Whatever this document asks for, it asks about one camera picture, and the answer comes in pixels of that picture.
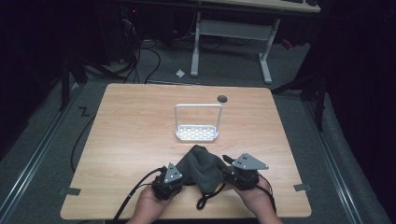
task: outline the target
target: paper piece on floor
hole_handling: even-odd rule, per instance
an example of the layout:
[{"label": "paper piece on floor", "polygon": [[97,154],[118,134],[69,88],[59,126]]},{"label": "paper piece on floor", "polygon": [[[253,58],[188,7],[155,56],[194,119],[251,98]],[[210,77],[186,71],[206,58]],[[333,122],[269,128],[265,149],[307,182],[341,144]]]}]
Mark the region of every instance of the paper piece on floor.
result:
[{"label": "paper piece on floor", "polygon": [[176,72],[176,75],[177,75],[178,77],[183,77],[184,74],[186,74],[186,73],[184,73],[183,71],[181,71],[181,69],[178,69],[178,71]]}]

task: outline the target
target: desk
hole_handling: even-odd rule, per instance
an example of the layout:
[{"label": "desk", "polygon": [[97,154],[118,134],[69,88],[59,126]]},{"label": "desk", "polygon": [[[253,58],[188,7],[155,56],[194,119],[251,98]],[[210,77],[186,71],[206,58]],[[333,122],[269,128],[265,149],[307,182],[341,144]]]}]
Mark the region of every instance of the desk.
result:
[{"label": "desk", "polygon": [[[220,4],[230,4],[243,7],[266,7],[276,10],[291,10],[291,11],[301,11],[301,12],[315,12],[319,13],[320,8],[318,6],[311,7],[306,2],[302,4],[292,3],[280,0],[201,0],[201,2],[208,3],[220,3]],[[280,19],[276,19],[273,25],[253,25],[238,22],[227,22],[227,21],[211,21],[211,20],[201,20],[201,13],[197,13],[197,20],[195,25],[195,43],[194,50],[192,53],[191,60],[191,76],[198,76],[199,68],[199,40],[200,35],[219,35],[225,37],[234,38],[245,38],[264,41],[262,46],[262,53],[259,53],[259,62],[262,67],[262,75],[264,82],[267,84],[272,83],[272,78],[270,71],[268,69],[267,57],[270,48],[274,42],[276,36],[276,31]]]},{"label": "desk", "polygon": [[[232,158],[247,152],[269,165],[260,171],[274,189],[281,217],[307,217],[311,208],[276,110],[264,88],[110,84],[100,104],[83,150],[61,216],[65,219],[112,219],[130,190],[148,172],[169,161],[177,163],[195,143],[179,142],[175,135],[177,104],[216,104],[225,95],[219,137],[199,144],[209,152]],[[129,218],[140,190],[120,218]],[[226,187],[209,199],[203,210],[195,186],[183,187],[162,218],[253,217],[239,196]]]}]

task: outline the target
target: dark gray cloth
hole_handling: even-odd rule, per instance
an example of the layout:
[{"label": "dark gray cloth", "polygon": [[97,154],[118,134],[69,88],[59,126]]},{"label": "dark gray cloth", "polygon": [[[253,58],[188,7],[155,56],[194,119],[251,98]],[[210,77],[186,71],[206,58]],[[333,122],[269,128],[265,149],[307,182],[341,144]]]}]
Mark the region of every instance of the dark gray cloth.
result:
[{"label": "dark gray cloth", "polygon": [[204,194],[212,194],[224,182],[222,169],[227,167],[221,158],[205,147],[193,146],[176,168],[183,174],[184,185],[197,185]]}]

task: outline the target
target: person's left hand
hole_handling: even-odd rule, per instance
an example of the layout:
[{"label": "person's left hand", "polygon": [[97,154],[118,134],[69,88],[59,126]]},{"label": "person's left hand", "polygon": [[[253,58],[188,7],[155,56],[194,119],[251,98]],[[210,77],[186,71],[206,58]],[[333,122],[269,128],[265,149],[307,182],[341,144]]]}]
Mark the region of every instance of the person's left hand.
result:
[{"label": "person's left hand", "polygon": [[150,224],[154,222],[161,216],[163,210],[165,210],[172,199],[173,197],[169,198],[167,201],[159,200],[155,196],[151,185],[146,186],[140,192],[134,209],[134,215],[127,224]]}]

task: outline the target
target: computer mouse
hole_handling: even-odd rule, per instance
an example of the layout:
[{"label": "computer mouse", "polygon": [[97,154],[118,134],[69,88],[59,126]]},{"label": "computer mouse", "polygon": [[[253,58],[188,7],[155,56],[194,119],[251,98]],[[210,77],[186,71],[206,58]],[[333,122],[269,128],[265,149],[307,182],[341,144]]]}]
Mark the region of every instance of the computer mouse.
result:
[{"label": "computer mouse", "polygon": [[318,0],[305,0],[305,2],[311,7],[315,7],[318,4]]}]

